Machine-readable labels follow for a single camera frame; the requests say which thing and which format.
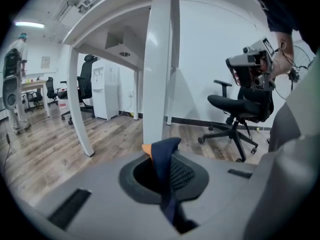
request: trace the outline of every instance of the chair base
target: chair base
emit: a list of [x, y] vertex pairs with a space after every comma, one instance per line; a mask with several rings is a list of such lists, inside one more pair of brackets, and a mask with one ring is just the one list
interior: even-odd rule
[[247, 136], [245, 136], [244, 134], [242, 134], [241, 132], [239, 132], [237, 130], [238, 125], [239, 125], [239, 121], [235, 121], [232, 127], [217, 124], [217, 123], [212, 123], [212, 125], [209, 126], [209, 128], [217, 128], [217, 129], [222, 130], [222, 132], [205, 134], [205, 135], [203, 135], [203, 137], [198, 138], [198, 142], [200, 144], [202, 144], [206, 139], [228, 136], [229, 139], [233, 139], [236, 147], [239, 150], [240, 156], [241, 156], [241, 158], [237, 159], [236, 161], [237, 162], [244, 162], [244, 161], [246, 161], [247, 156], [244, 151], [244, 147], [242, 145], [241, 140], [254, 145], [254, 148], [251, 151], [251, 153], [253, 153], [253, 154], [256, 153], [258, 144], [256, 142], [254, 142], [253, 140], [251, 140], [250, 138], [248, 138]]

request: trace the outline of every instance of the black office chair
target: black office chair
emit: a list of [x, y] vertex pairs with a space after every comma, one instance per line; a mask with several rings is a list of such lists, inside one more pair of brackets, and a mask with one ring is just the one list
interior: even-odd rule
[[45, 86], [46, 86], [46, 89], [47, 89], [46, 96], [49, 99], [53, 100], [53, 101], [48, 103], [48, 106], [50, 107], [51, 104], [58, 105], [57, 95], [58, 95], [59, 89], [61, 89], [61, 88], [57, 88], [56, 92], [55, 92], [54, 79], [52, 77], [48, 77], [48, 80], [45, 82]]
[[[238, 158], [236, 161], [244, 162], [247, 157], [241, 140], [254, 145], [251, 151], [251, 153], [253, 154], [256, 153], [258, 147], [258, 144], [252, 141], [252, 136], [250, 134], [246, 121], [258, 123], [264, 122], [269, 118], [269, 116], [274, 111], [272, 91], [241, 87], [238, 93], [238, 99], [236, 100], [227, 98], [227, 87], [231, 87], [232, 84], [218, 80], [214, 80], [213, 82], [222, 86], [222, 96], [209, 95], [207, 99], [211, 103], [211, 105], [230, 114], [230, 116], [226, 120], [227, 125], [230, 126], [212, 123], [209, 126], [210, 131], [212, 131], [213, 128], [218, 128], [223, 131], [219, 133], [205, 134], [203, 137], [198, 138], [198, 142], [202, 144], [204, 143], [205, 139], [208, 138], [228, 136], [230, 139], [234, 140], [235, 145], [240, 152], [241, 158]], [[249, 137], [237, 131], [237, 127], [239, 124], [243, 124], [245, 126]]]
[[[81, 112], [91, 113], [91, 117], [95, 118], [95, 110], [93, 106], [87, 105], [83, 100], [90, 99], [92, 97], [92, 88], [91, 88], [91, 74], [92, 74], [92, 64], [98, 60], [97, 57], [93, 55], [87, 55], [84, 57], [84, 63], [82, 65], [81, 74], [77, 77], [78, 80], [78, 98], [79, 103], [83, 103], [84, 107], [80, 107]], [[58, 92], [58, 98], [61, 100], [68, 99], [67, 90]], [[70, 111], [63, 113], [61, 119], [65, 120], [65, 116], [70, 114]], [[69, 118], [69, 125], [73, 125], [72, 118]]]
[[42, 109], [40, 105], [40, 102], [43, 100], [41, 88], [36, 89], [36, 91], [26, 91], [25, 95], [28, 101], [28, 108], [31, 112], [33, 112], [35, 109]]

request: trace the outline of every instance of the chair wheel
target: chair wheel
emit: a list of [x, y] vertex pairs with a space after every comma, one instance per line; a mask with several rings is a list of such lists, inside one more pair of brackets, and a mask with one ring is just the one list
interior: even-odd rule
[[199, 138], [198, 138], [198, 142], [199, 142], [200, 144], [202, 144], [202, 143], [204, 143], [204, 142], [205, 142], [205, 139], [204, 139], [204, 138], [202, 138], [202, 137], [199, 137]]
[[256, 146], [253, 147], [253, 149], [251, 150], [252, 154], [255, 154], [257, 152], [258, 148]]

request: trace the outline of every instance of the white table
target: white table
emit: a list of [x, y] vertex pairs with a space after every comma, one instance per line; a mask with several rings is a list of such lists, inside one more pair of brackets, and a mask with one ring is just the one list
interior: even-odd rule
[[[132, 64], [106, 49], [108, 27], [140, 14], [149, 14], [146, 42], [139, 54], [143, 65]], [[179, 0], [101, 0], [70, 30], [63, 40], [68, 61], [61, 68], [67, 70], [67, 89], [74, 129], [84, 152], [91, 156], [90, 144], [78, 103], [77, 64], [79, 53], [92, 54], [113, 61], [134, 71], [134, 119], [138, 119], [138, 72], [143, 71], [143, 142], [150, 144], [163, 137], [165, 115], [170, 117], [172, 104], [168, 102], [172, 89], [170, 76], [179, 64], [180, 7]]]
[[42, 98], [43, 98], [43, 105], [44, 105], [44, 110], [46, 111], [46, 115], [49, 118], [50, 117], [50, 111], [48, 108], [48, 97], [47, 94], [45, 93], [45, 90], [47, 89], [46, 87], [46, 82], [45, 80], [38, 80], [34, 82], [26, 82], [21, 84], [21, 90], [22, 92], [29, 91], [29, 90], [34, 90], [34, 89], [42, 89]]

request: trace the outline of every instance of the fluorescent light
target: fluorescent light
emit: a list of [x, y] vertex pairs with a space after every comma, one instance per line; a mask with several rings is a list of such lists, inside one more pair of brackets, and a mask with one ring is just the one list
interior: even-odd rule
[[40, 28], [40, 29], [43, 29], [45, 27], [44, 24], [33, 23], [33, 22], [23, 22], [23, 21], [18, 21], [18, 22], [15, 22], [14, 24], [16, 26], [35, 27], [35, 28]]

